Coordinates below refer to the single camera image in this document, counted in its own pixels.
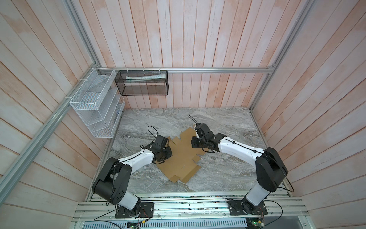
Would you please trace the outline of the brown cardboard box sheet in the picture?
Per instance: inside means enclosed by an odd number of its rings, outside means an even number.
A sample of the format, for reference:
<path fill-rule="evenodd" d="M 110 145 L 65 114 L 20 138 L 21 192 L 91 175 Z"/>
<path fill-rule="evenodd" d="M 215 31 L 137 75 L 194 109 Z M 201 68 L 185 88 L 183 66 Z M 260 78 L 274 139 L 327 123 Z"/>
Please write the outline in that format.
<path fill-rule="evenodd" d="M 200 148 L 193 148 L 191 145 L 192 137 L 196 136 L 193 128 L 188 128 L 170 140 L 172 157 L 157 167 L 173 183 L 181 181 L 187 183 L 201 168 L 197 163 L 205 152 Z"/>

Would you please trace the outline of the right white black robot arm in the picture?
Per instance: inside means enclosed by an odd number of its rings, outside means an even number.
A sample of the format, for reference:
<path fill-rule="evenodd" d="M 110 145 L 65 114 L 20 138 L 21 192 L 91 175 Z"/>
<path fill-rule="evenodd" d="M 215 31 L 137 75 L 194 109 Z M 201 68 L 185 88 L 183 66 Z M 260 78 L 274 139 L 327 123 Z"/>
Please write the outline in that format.
<path fill-rule="evenodd" d="M 193 148 L 209 149 L 210 153 L 221 152 L 237 157 L 256 170 L 256 183 L 238 203 L 239 214 L 253 215 L 264 206 L 265 198 L 275 192 L 288 175 L 288 170 L 274 148 L 255 148 L 239 143 L 228 136 L 214 134 L 207 124 L 197 123 L 196 136 L 192 137 Z"/>

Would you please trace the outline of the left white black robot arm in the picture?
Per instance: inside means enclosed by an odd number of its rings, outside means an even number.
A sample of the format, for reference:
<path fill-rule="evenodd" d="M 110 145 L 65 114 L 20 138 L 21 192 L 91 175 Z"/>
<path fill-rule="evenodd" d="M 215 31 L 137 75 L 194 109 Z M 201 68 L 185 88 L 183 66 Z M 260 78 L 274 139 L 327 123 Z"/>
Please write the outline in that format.
<path fill-rule="evenodd" d="M 127 190 L 131 174 L 149 164 L 162 164 L 172 157 L 169 143 L 168 138 L 158 135 L 134 155 L 120 159 L 109 158 L 92 186 L 93 193 L 113 205 L 135 210 L 141 200 Z"/>

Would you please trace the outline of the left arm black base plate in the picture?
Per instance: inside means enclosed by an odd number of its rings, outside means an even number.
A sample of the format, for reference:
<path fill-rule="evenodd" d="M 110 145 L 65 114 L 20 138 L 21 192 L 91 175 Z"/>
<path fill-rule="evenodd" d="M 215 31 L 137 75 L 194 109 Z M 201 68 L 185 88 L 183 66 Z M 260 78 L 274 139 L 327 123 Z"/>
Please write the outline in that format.
<path fill-rule="evenodd" d="M 120 206 L 115 214 L 116 219 L 129 218 L 152 218 L 154 212 L 154 203 L 152 202 L 138 202 L 137 205 L 129 210 L 126 207 Z"/>

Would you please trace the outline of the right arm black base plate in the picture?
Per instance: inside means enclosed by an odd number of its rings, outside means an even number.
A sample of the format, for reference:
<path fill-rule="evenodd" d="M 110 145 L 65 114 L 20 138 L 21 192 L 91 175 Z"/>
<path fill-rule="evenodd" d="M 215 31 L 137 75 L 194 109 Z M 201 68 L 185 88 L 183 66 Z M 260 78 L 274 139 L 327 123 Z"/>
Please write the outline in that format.
<path fill-rule="evenodd" d="M 250 202 L 246 203 L 242 200 L 234 200 L 229 198 L 226 200 L 228 204 L 228 209 L 231 216 L 241 216 L 241 215 L 267 215 L 268 211 L 265 206 L 264 201 L 258 206 L 252 205 Z"/>

